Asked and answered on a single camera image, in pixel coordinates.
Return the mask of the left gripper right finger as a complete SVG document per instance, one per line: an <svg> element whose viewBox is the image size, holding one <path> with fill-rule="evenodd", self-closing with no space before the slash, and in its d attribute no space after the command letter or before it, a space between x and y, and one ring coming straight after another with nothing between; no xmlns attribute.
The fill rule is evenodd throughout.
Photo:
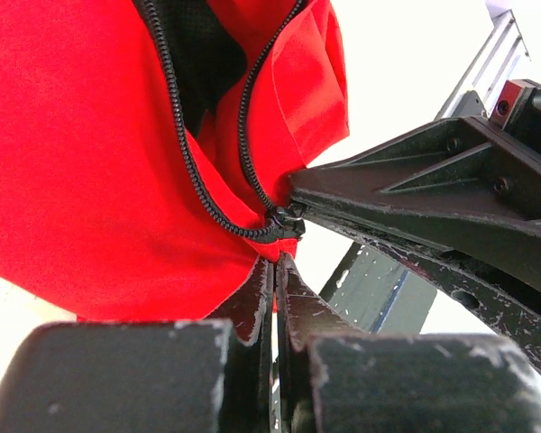
<svg viewBox="0 0 541 433"><path fill-rule="evenodd" d="M541 432L541 392L509 339L369 334L277 264L286 432Z"/></svg>

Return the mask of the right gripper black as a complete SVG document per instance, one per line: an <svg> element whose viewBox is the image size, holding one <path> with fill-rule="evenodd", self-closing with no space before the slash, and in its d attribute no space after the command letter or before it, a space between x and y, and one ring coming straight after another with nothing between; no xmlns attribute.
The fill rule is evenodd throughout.
<svg viewBox="0 0 541 433"><path fill-rule="evenodd" d="M507 80L489 122L427 124L290 182L293 198L313 209L466 254L541 292L541 84L533 80Z"/></svg>

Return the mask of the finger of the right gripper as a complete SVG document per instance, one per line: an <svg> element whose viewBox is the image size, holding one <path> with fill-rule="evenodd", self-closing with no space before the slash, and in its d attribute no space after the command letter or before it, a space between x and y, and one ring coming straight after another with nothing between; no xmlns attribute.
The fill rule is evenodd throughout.
<svg viewBox="0 0 541 433"><path fill-rule="evenodd" d="M307 220L369 246L404 265L465 308L493 332L515 342L541 374L541 293L462 253L441 253L336 216L307 213Z"/></svg>

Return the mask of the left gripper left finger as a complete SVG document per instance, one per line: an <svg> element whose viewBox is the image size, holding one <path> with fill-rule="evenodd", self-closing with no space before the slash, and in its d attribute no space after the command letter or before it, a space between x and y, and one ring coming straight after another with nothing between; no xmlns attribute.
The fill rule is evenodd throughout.
<svg viewBox="0 0 541 433"><path fill-rule="evenodd" d="M267 432L274 267L206 319L34 329L0 382L0 432Z"/></svg>

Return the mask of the red zip jacket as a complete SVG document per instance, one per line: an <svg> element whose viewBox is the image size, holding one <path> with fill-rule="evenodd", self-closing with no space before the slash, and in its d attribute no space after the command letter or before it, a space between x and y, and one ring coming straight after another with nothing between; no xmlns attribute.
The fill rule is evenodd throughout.
<svg viewBox="0 0 541 433"><path fill-rule="evenodd" d="M296 252L288 175L348 133L328 1L0 1L0 277L203 318Z"/></svg>

